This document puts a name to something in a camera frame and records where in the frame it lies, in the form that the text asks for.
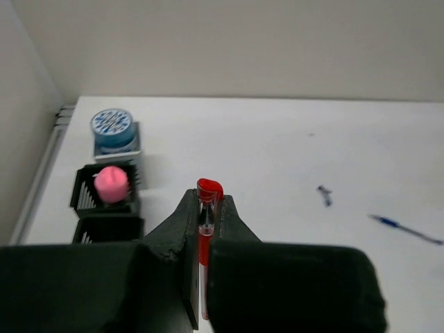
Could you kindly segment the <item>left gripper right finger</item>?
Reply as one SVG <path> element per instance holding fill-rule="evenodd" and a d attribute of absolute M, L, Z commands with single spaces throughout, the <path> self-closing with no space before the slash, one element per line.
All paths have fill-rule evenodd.
<path fill-rule="evenodd" d="M 361 250 L 261 241 L 223 198 L 210 242 L 215 332 L 385 332 L 377 271 Z"/>

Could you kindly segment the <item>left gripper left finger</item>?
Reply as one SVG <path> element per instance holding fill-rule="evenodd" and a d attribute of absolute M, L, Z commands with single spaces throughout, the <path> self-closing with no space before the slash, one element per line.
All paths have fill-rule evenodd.
<path fill-rule="evenodd" d="M 1 248 L 2 332 L 198 329 L 198 199 L 143 239 Z"/>

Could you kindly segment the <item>red pen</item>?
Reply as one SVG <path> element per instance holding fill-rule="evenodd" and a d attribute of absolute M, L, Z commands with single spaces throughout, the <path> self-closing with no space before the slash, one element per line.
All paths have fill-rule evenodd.
<path fill-rule="evenodd" d="M 216 200 L 204 200 L 201 202 L 198 216 L 199 231 L 199 262 L 200 262 L 200 286 L 201 286 L 201 314 L 204 320 L 209 319 L 207 311 L 207 270 L 209 262 L 210 241 L 214 234 L 216 222 Z"/>

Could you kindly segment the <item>red pen cap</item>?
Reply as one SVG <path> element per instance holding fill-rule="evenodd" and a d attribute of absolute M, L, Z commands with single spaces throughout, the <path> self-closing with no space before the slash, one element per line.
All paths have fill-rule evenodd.
<path fill-rule="evenodd" d="M 200 203 L 199 224 L 205 227 L 214 225 L 220 201 L 223 199 L 223 187 L 215 181 L 200 178 L 197 181 L 197 196 Z"/>

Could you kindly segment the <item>pink capped marker tube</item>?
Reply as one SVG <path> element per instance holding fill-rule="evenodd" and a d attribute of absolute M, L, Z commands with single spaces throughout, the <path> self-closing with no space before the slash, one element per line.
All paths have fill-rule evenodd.
<path fill-rule="evenodd" d="M 130 183 L 122 168 L 106 166 L 95 177 L 94 188 L 102 202 L 115 204 L 127 198 Z"/>

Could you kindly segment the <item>blue pen cap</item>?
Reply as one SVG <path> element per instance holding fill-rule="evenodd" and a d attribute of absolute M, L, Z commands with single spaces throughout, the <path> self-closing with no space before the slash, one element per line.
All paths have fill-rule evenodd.
<path fill-rule="evenodd" d="M 331 197 L 332 191 L 327 189 L 323 185 L 319 185 L 317 187 L 317 191 L 322 196 L 325 206 L 330 207 L 332 205 L 332 197 Z"/>

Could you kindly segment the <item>blue slime jar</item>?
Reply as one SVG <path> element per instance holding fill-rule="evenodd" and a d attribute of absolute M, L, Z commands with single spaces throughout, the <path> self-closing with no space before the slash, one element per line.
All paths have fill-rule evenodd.
<path fill-rule="evenodd" d="M 133 116 L 129 111 L 110 108 L 95 114 L 90 121 L 94 145 L 100 148 L 119 148 L 135 137 Z"/>

